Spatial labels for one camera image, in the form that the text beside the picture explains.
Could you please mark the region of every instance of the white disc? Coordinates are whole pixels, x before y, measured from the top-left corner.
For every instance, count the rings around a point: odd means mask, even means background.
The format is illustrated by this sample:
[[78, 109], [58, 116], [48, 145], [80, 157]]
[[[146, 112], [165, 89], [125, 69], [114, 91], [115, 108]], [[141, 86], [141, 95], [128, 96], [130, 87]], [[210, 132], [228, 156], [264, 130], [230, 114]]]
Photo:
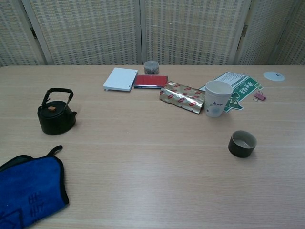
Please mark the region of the white disc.
[[272, 80], [272, 81], [284, 81], [285, 80], [285, 77], [282, 74], [276, 73], [276, 72], [265, 72], [264, 77], [266, 79]]

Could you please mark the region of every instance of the black kettle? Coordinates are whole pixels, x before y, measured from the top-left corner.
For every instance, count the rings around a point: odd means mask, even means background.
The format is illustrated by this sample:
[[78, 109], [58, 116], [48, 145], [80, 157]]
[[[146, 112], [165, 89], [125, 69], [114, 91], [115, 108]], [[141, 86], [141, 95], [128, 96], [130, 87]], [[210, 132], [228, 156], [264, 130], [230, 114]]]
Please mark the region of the black kettle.
[[[68, 101], [49, 101], [51, 92], [70, 93]], [[46, 92], [42, 104], [38, 107], [38, 118], [42, 131], [48, 135], [59, 135], [70, 130], [76, 122], [76, 112], [71, 111], [68, 103], [73, 98], [73, 91], [66, 88], [51, 88]]]

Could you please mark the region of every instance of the kettle handle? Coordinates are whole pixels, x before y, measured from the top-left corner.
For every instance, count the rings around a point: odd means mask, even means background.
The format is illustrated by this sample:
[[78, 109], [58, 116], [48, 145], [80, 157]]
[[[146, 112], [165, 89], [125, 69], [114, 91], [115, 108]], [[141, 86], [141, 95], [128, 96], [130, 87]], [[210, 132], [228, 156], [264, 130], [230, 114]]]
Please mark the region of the kettle handle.
[[53, 88], [50, 88], [49, 90], [47, 90], [44, 98], [43, 98], [43, 101], [42, 101], [42, 107], [44, 107], [46, 105], [46, 102], [48, 101], [48, 98], [49, 98], [49, 95], [51, 92], [66, 92], [66, 93], [70, 93], [69, 95], [69, 98], [68, 98], [68, 101], [66, 103], [66, 106], [68, 105], [68, 103], [70, 102], [70, 100], [73, 98], [74, 96], [74, 93], [71, 89], [67, 89], [67, 88], [59, 88], [59, 87], [53, 87]]

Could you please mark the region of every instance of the paper cup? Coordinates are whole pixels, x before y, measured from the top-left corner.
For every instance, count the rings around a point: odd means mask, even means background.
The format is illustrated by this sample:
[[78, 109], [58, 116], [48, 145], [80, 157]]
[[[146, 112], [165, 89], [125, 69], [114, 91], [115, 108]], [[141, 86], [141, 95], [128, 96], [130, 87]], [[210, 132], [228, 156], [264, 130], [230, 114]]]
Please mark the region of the paper cup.
[[223, 81], [209, 81], [205, 85], [204, 111], [209, 117], [221, 116], [233, 93], [233, 87]]

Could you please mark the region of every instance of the woven screen panel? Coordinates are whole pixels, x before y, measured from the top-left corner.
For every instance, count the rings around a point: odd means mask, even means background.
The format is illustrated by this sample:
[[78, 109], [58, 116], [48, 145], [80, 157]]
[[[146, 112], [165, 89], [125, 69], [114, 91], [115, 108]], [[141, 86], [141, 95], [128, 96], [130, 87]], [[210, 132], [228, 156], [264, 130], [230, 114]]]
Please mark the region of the woven screen panel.
[[161, 64], [226, 64], [246, 2], [146, 0], [147, 59]]
[[0, 1], [0, 66], [38, 65], [21, 19], [11, 0]]
[[54, 64], [137, 64], [134, 0], [30, 0]]
[[279, 42], [275, 64], [305, 65], [305, 0]]
[[267, 64], [293, 6], [292, 0], [256, 0], [238, 64]]

